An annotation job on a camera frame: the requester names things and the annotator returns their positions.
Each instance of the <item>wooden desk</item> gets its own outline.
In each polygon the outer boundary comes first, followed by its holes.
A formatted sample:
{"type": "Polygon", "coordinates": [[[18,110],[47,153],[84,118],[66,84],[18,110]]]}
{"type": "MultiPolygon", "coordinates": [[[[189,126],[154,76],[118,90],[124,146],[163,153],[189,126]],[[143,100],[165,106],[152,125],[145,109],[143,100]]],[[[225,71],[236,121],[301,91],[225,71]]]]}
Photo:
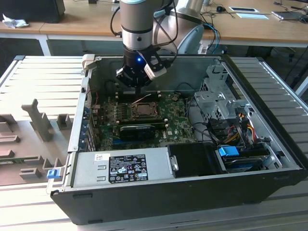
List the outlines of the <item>wooden desk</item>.
{"type": "MultiPolygon", "coordinates": [[[[215,0],[222,3],[227,11],[229,6],[252,7],[260,13],[271,11],[284,11],[283,7],[273,4],[274,0],[215,0]]],[[[284,5],[303,7],[304,3],[295,1],[282,1],[284,5]]],[[[48,46],[50,39],[65,40],[118,40],[110,31],[112,15],[111,3],[98,2],[88,4],[88,1],[64,0],[65,15],[61,23],[32,23],[30,27],[10,29],[0,25],[0,37],[38,39],[45,55],[51,55],[48,46]]],[[[204,11],[216,11],[216,5],[204,7],[204,11]]],[[[280,46],[280,47],[306,47],[308,44],[308,25],[301,22],[279,22],[274,15],[266,15],[269,20],[244,19],[233,14],[215,14],[213,22],[221,34],[220,44],[226,45],[254,45],[254,46],[280,46]]],[[[120,30],[120,15],[114,20],[115,31],[120,30]]],[[[212,31],[205,31],[203,44],[213,39],[212,31]]]]}
{"type": "Polygon", "coordinates": [[[4,25],[4,23],[0,23],[0,32],[4,33],[27,33],[27,34],[39,34],[39,30],[44,25],[41,22],[31,22],[30,26],[18,27],[16,29],[9,28],[4,25]]]}
{"type": "MultiPolygon", "coordinates": [[[[275,46],[305,47],[308,43],[308,25],[301,22],[279,21],[279,18],[272,15],[272,11],[284,11],[284,8],[273,4],[273,0],[216,0],[216,3],[223,3],[228,12],[216,13],[213,18],[215,28],[221,34],[221,44],[236,45],[257,45],[262,46],[271,43],[275,46]],[[247,19],[240,18],[229,9],[229,6],[256,8],[260,13],[265,14],[269,19],[247,19]]],[[[295,1],[283,1],[285,5],[304,7],[305,4],[295,1]]],[[[204,7],[204,12],[216,12],[217,5],[204,7]]],[[[211,22],[209,16],[205,16],[208,22],[211,22]]],[[[205,32],[204,39],[212,39],[213,33],[205,32]]]]}

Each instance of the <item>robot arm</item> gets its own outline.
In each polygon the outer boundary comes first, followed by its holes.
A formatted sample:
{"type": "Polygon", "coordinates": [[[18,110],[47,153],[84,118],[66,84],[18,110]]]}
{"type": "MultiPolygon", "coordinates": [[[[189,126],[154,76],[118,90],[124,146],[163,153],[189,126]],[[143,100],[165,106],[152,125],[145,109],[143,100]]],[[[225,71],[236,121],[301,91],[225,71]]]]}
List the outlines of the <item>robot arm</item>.
{"type": "Polygon", "coordinates": [[[203,0],[121,0],[124,65],[117,78],[130,87],[140,88],[167,72],[170,60],[161,60],[160,48],[189,53],[200,42],[204,28],[200,19],[203,0]]]}

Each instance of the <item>motherboard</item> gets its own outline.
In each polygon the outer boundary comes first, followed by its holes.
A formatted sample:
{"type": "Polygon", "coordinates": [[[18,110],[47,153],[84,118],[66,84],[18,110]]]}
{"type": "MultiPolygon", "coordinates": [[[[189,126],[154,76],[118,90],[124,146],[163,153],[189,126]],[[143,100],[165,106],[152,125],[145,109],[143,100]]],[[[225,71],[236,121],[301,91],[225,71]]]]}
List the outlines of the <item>motherboard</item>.
{"type": "Polygon", "coordinates": [[[197,142],[179,93],[152,93],[135,101],[106,97],[96,111],[99,151],[166,147],[197,142]]]}

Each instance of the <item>tissue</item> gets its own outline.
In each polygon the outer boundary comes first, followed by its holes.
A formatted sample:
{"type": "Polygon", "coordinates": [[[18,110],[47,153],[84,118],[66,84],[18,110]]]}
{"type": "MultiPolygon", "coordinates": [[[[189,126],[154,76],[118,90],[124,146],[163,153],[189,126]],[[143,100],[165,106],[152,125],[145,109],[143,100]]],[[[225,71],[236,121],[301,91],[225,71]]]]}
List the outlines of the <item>tissue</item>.
{"type": "Polygon", "coordinates": [[[13,28],[13,29],[15,29],[16,27],[23,27],[23,26],[28,26],[29,25],[23,19],[11,19],[11,18],[6,17],[4,14],[3,14],[2,22],[7,27],[10,27],[10,28],[13,28]]]}

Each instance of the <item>warning label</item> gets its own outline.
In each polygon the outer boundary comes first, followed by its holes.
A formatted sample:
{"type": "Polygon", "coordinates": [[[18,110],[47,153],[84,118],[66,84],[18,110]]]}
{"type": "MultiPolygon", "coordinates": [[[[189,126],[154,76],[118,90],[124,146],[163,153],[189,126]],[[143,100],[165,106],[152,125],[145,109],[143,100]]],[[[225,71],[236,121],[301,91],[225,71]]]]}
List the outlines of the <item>warning label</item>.
{"type": "Polygon", "coordinates": [[[112,156],[109,158],[109,182],[124,183],[148,180],[145,155],[112,156]]]}

